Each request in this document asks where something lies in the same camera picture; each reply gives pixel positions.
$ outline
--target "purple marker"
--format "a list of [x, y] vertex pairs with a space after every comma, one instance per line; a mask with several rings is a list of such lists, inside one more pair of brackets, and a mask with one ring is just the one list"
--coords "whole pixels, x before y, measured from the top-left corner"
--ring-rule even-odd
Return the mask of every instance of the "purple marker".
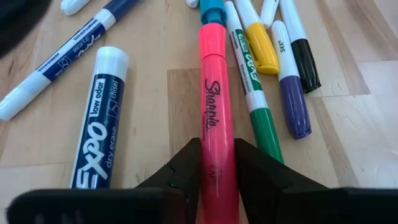
[[289, 35], [282, 21], [273, 23], [272, 41], [279, 59], [278, 79], [286, 124], [294, 139], [302, 139], [312, 132], [310, 117]]

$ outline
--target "wooden surface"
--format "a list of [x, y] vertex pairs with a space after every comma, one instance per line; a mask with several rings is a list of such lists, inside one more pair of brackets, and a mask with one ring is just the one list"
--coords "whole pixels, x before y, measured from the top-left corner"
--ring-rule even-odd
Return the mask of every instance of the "wooden surface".
[[[53, 1], [43, 21], [1, 59], [0, 97], [107, 2], [92, 1], [67, 17], [60, 0]], [[398, 187], [398, 1], [297, 2], [323, 86], [306, 98], [313, 133], [295, 141], [276, 77], [261, 76], [286, 164], [329, 187]], [[253, 3], [259, 9], [262, 0]], [[29, 189], [68, 187], [101, 46], [131, 58], [112, 188], [136, 186], [198, 137], [199, 17], [184, 0], [143, 0], [12, 121], [0, 121], [0, 214]], [[229, 42], [227, 62], [234, 135], [254, 143]]]

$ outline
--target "yellow marker cap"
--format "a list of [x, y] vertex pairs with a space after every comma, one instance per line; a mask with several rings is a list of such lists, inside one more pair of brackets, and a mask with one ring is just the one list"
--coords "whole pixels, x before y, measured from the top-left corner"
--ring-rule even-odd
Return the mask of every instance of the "yellow marker cap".
[[279, 73], [278, 58], [256, 10], [250, 0], [235, 0], [235, 5], [254, 56], [257, 72], [277, 75]]

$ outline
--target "wood grain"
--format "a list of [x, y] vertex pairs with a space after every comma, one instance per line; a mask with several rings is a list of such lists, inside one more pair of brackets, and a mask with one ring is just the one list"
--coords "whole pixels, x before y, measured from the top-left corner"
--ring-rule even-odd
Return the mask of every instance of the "wood grain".
[[[92, 1], [67, 17], [54, 0], [40, 24], [0, 60], [0, 97], [107, 2]], [[259, 12], [262, 0], [252, 2]], [[328, 187], [398, 187], [398, 1], [296, 2], [322, 82], [306, 96], [309, 137], [292, 139], [277, 78], [260, 76], [286, 164]], [[0, 213], [27, 190], [68, 187], [101, 46], [130, 56], [112, 188], [135, 187], [198, 137], [200, 27], [199, 10], [184, 1], [141, 1], [26, 109], [0, 121], [0, 178], [7, 180], [0, 182]], [[228, 40], [226, 49], [234, 136], [255, 144]]]

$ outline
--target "green marker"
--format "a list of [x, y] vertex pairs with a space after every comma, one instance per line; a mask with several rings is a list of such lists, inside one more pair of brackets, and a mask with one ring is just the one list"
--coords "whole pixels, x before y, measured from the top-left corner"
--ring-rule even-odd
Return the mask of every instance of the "green marker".
[[227, 12], [226, 25], [235, 51], [235, 57], [238, 61], [239, 70], [241, 71], [244, 94], [257, 146], [274, 159], [284, 163], [271, 111], [268, 108], [238, 13], [231, 1], [225, 2], [224, 5]]

